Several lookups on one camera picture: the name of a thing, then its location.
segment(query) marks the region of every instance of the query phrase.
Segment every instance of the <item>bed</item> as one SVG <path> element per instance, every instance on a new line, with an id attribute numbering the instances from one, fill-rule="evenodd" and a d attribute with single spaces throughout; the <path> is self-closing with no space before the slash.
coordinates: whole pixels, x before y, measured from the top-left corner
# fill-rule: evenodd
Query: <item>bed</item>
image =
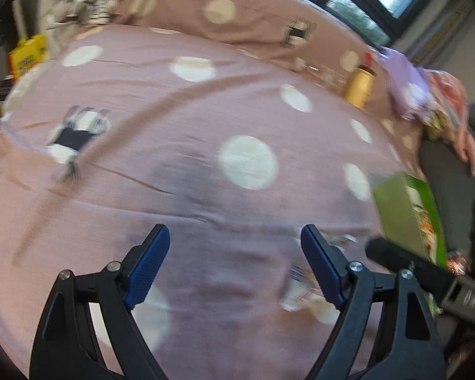
<path id="1" fill-rule="evenodd" d="M 163 223 L 171 250 L 134 317 L 166 375 L 304 378 L 338 312 L 281 306 L 308 267 L 301 227 L 352 236 L 347 258 L 378 270 L 373 184 L 422 176 L 421 127 L 377 65 L 364 111 L 339 95 L 367 50 L 304 0 L 120 0 L 24 76 L 0 130 L 0 343 L 21 371 L 59 271 L 100 270 Z"/>

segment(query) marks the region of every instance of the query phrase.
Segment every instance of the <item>green box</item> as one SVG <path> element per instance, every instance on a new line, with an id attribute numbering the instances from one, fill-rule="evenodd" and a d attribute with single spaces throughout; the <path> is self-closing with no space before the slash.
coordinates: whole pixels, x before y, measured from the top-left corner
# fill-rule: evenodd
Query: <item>green box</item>
<path id="1" fill-rule="evenodd" d="M 419 256 L 429 258 L 419 229 L 414 201 L 424 207 L 436 234 L 436 255 L 432 260 L 447 268 L 447 253 L 440 217 L 428 184 L 407 173 L 398 173 L 373 189 L 385 237 Z"/>

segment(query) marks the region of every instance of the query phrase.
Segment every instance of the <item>gold can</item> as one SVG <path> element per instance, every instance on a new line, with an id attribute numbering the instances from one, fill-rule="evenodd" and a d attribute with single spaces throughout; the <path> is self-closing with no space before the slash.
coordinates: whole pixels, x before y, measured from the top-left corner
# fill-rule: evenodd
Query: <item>gold can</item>
<path id="1" fill-rule="evenodd" d="M 375 80 L 375 72 L 366 66 L 359 66 L 343 90 L 343 98 L 353 106 L 363 109 L 368 101 Z"/>

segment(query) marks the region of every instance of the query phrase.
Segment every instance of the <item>purple cloth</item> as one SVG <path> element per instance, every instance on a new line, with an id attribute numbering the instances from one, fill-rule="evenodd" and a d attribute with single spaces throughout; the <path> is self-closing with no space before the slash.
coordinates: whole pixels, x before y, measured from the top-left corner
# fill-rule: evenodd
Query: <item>purple cloth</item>
<path id="1" fill-rule="evenodd" d="M 406 120 L 418 117 L 423 122 L 430 120 L 431 91 L 419 70 L 404 54 L 391 48 L 383 48 L 378 62 L 389 74 L 389 92 L 395 100 L 396 111 Z"/>

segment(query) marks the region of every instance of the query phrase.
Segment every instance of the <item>pivot bolt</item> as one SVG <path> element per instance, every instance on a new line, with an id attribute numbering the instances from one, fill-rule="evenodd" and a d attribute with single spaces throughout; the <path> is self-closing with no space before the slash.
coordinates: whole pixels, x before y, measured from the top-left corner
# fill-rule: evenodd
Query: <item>pivot bolt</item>
<path id="1" fill-rule="evenodd" d="M 410 270 L 403 269 L 401 270 L 401 277 L 410 280 L 413 277 L 413 273 Z"/>
<path id="2" fill-rule="evenodd" d="M 355 271 L 356 273 L 358 273 L 362 269 L 363 269 L 363 265 L 361 263 L 359 263 L 358 261 L 353 261 L 352 263 L 350 263 L 350 270 Z"/>
<path id="3" fill-rule="evenodd" d="M 118 271 L 122 268 L 122 264 L 119 261 L 112 261 L 107 265 L 109 271 Z"/>
<path id="4" fill-rule="evenodd" d="M 58 274 L 60 280 L 67 280 L 70 277 L 70 270 L 62 270 Z"/>

